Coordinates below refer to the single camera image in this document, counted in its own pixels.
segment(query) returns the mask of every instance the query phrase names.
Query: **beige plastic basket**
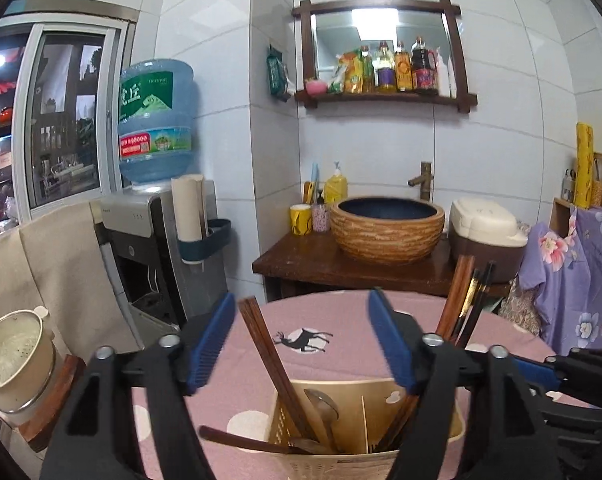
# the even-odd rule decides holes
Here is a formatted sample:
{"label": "beige plastic basket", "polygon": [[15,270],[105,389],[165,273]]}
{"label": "beige plastic basket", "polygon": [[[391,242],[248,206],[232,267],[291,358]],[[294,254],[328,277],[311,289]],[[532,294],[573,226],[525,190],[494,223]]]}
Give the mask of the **beige plastic basket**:
{"label": "beige plastic basket", "polygon": [[[373,453],[390,425],[405,396],[405,390],[391,379],[366,381],[292,381],[313,430],[322,444],[327,435],[316,410],[303,392],[313,388],[328,394],[339,407],[334,436],[346,454],[287,455],[269,454],[286,469],[290,480],[384,480],[398,451]],[[465,422],[455,407],[448,443],[465,434]],[[299,436],[285,408],[275,393],[265,440],[287,446]]]}

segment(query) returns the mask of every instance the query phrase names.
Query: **yellow package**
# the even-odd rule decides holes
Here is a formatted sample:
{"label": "yellow package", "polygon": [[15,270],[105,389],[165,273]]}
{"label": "yellow package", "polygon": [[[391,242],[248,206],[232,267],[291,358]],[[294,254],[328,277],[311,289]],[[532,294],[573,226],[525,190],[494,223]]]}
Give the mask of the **yellow package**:
{"label": "yellow package", "polygon": [[574,205],[583,209],[590,208],[592,200],[593,137],[592,126],[577,123],[577,179],[574,186]]}
{"label": "yellow package", "polygon": [[345,71],[346,94],[360,94],[363,91],[363,60],[359,52],[347,52],[343,54],[343,62],[347,62]]}

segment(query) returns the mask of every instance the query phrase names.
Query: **yellow mug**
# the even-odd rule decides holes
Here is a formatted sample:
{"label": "yellow mug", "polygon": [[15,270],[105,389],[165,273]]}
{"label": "yellow mug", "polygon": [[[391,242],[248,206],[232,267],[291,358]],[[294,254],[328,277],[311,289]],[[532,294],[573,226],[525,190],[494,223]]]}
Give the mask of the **yellow mug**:
{"label": "yellow mug", "polygon": [[292,234],[303,236],[312,232],[312,206],[296,204],[290,206]]}

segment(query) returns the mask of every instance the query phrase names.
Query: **vessel sink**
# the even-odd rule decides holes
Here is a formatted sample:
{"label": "vessel sink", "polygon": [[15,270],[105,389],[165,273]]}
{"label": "vessel sink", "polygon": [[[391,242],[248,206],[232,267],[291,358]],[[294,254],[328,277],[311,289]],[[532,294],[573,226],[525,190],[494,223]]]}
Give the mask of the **vessel sink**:
{"label": "vessel sink", "polygon": [[332,206],[330,224],[339,247],[376,264],[409,264],[436,247],[446,214],[423,200],[384,196],[347,198]]}

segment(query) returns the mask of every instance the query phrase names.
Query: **cream pot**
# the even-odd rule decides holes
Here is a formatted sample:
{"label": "cream pot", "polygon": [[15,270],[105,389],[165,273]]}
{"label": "cream pot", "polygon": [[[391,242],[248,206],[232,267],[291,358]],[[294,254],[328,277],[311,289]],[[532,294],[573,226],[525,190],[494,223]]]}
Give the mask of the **cream pot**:
{"label": "cream pot", "polygon": [[54,335],[44,327],[44,307],[0,318],[0,410],[27,408],[45,388],[55,361]]}

